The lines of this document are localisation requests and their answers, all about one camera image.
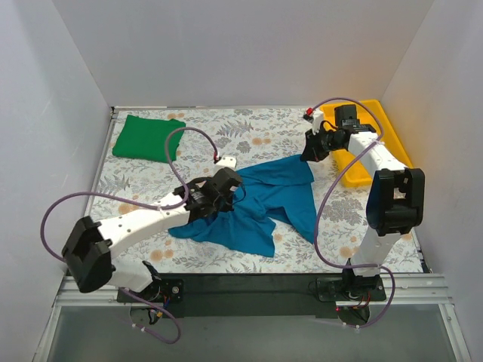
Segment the blue t shirt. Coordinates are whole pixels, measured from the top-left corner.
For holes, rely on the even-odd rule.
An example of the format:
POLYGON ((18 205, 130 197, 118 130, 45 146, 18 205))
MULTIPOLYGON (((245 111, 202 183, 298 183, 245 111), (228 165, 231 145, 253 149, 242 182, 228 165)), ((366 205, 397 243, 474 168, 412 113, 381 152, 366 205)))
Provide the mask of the blue t shirt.
POLYGON ((278 220, 292 226, 309 243, 314 242, 314 177, 307 162, 301 161, 299 155, 292 155, 243 168, 238 174, 245 188, 236 191, 232 211, 172 228, 169 234, 273 257, 272 233, 278 220))

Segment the yellow plastic tray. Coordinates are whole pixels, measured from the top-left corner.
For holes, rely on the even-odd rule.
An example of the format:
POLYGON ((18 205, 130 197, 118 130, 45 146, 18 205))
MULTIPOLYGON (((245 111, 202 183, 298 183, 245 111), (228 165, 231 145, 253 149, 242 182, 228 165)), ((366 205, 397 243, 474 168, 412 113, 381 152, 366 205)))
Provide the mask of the yellow plastic tray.
MULTIPOLYGON (((401 163, 412 168, 410 158, 408 157, 401 141, 399 140, 389 118, 387 117, 383 107, 378 100, 361 100, 361 103, 369 108, 379 119, 380 123, 384 129, 384 136, 382 141, 385 143, 386 148, 397 158, 401 163)), ((319 107, 319 109, 324 113, 325 120, 335 125, 335 108, 349 104, 349 102, 338 102, 338 103, 326 103, 319 107)), ((379 133, 380 128, 377 126, 376 121, 369 115, 369 113, 363 109, 361 106, 356 106, 358 119, 362 124, 372 125, 376 131, 379 133)), ((350 161, 352 161, 355 156, 350 154, 346 150, 339 150, 332 152, 332 157, 337 164, 337 169, 341 171, 350 161)), ((372 182, 369 173, 364 168, 363 164, 358 161, 354 164, 342 177, 341 183, 345 187, 358 187, 358 186, 369 186, 372 182)))

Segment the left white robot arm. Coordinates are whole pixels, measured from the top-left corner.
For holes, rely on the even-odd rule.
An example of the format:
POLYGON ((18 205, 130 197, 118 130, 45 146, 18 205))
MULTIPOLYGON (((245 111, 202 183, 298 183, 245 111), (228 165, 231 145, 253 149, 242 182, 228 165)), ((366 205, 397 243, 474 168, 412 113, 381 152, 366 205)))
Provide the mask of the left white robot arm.
POLYGON ((234 170, 220 168, 212 177, 194 179, 153 204, 121 216, 93 221, 81 218, 74 226, 62 255, 81 293, 106 285, 128 288, 143 301, 155 300, 161 291, 160 275, 149 263, 136 268, 116 262, 129 247, 160 232, 198 219, 233 210, 233 194, 242 184, 234 170))

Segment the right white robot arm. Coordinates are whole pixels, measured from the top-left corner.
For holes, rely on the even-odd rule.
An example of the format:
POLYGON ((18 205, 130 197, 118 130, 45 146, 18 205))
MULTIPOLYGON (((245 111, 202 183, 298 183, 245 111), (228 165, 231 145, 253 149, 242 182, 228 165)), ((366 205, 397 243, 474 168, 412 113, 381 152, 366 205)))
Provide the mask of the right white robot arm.
POLYGON ((335 108, 333 126, 320 110, 309 108, 303 117, 312 127, 305 133, 301 160, 321 161, 331 152, 346 150, 372 179, 366 205, 368 229, 361 246, 339 276, 315 282, 318 298, 323 302, 383 301, 381 266, 399 238, 423 219, 424 172, 401 163, 381 143, 381 125, 361 123, 354 104, 335 108))

